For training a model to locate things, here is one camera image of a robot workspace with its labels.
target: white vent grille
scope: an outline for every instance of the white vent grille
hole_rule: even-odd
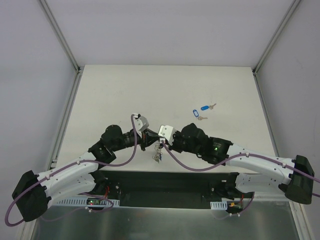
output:
[[[210,207],[211,210],[227,210],[228,204],[227,201],[211,201]]]
[[[54,206],[66,206],[66,207],[96,207],[96,206],[98,206],[97,204],[88,205],[87,199],[88,199],[88,197],[82,197],[82,196],[68,197],[66,199],[63,199],[63,200],[55,203]],[[113,207],[120,207],[119,200],[110,199],[110,201],[113,202]],[[105,200],[102,200],[102,201],[100,201],[100,205],[109,207],[109,206],[111,206],[111,203],[109,203]]]

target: blue key fob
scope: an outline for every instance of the blue key fob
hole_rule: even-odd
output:
[[[203,106],[202,108],[200,108],[202,111],[204,111],[204,110],[207,110],[209,108],[209,106],[208,105],[206,105],[206,106]]]
[[[198,111],[197,111],[196,109],[193,110],[193,114],[194,114],[194,116],[195,116],[196,118],[199,117],[199,113],[198,113]]]

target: key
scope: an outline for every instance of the key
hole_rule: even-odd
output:
[[[198,117],[198,120],[202,120],[202,119],[208,119],[208,118],[207,117],[202,117],[202,116]]]
[[[210,108],[210,109],[214,109],[215,105],[217,105],[217,104],[215,103],[215,104],[213,104],[213,105],[210,105],[209,108]]]

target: white wall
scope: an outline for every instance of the white wall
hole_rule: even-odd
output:
[[[48,0],[81,66],[254,67],[293,0]]]
[[[320,177],[320,1],[304,0],[258,73],[280,155],[306,156]],[[314,184],[320,193],[320,185]],[[320,199],[305,207],[320,238]]]
[[[43,171],[75,72],[36,0],[0,2],[0,233],[21,175]],[[18,209],[10,221],[21,219]]]

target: white tabletop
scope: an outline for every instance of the white tabletop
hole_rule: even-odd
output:
[[[201,111],[205,105],[214,109]],[[202,117],[197,120],[196,109]],[[195,123],[210,137],[223,138],[268,155],[274,150],[252,70],[249,67],[86,65],[76,94],[57,166],[76,159],[95,144],[106,127],[119,125],[125,133],[132,129],[130,116],[139,113],[155,132],[160,125],[178,131]],[[113,164],[123,163],[133,151],[115,152]],[[135,158],[121,171],[189,172],[162,150],[162,161],[155,162],[154,147],[138,147]],[[192,168],[211,166],[191,153],[174,152]],[[245,172],[237,167],[220,166],[209,172]]]

